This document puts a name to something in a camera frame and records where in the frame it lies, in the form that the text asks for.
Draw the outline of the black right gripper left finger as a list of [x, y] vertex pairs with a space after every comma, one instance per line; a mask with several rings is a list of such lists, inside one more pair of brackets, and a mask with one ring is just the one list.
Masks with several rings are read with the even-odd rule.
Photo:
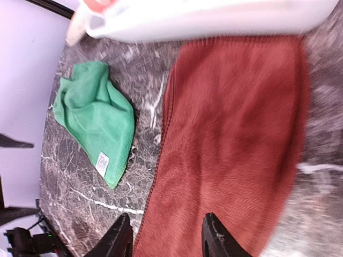
[[85, 257], [132, 256], [133, 228], [127, 213], [122, 213]]

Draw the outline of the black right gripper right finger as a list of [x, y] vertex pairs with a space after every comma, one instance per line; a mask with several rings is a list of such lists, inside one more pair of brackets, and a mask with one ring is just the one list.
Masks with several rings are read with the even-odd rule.
[[214, 213], [207, 213], [203, 220], [202, 254], [205, 257], [251, 257]]

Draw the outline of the brown towel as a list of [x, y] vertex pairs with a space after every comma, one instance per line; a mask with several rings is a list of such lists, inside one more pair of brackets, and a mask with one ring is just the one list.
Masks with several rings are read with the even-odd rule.
[[252, 256], [265, 248], [303, 151], [309, 82], [297, 36], [187, 42], [163, 99], [161, 149], [134, 256], [202, 256], [214, 213]]

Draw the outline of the orange bunny pattern towel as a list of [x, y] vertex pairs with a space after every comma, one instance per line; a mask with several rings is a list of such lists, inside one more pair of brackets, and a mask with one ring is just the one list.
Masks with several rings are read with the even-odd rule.
[[84, 0], [87, 7], [95, 13], [103, 13], [117, 3], [117, 0]]

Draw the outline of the green microfibre towel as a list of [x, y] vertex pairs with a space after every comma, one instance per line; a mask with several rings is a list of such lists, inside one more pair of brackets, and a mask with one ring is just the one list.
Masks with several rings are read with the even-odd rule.
[[96, 171], [114, 189], [120, 182], [135, 132], [134, 110], [109, 79], [109, 66], [86, 62], [61, 78], [53, 113], [76, 139]]

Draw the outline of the grey plastic basin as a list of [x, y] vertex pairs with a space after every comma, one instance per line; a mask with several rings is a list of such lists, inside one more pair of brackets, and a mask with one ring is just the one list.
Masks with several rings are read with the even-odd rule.
[[161, 42], [220, 35], [307, 32], [332, 13], [337, 1], [117, 1], [103, 13], [81, 1], [85, 32], [95, 39]]

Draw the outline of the left black frame post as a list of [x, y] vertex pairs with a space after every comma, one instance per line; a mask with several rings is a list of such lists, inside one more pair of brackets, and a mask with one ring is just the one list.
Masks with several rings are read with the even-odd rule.
[[26, 0], [36, 6], [42, 7], [52, 13], [71, 20], [74, 11], [58, 2], [52, 0]]

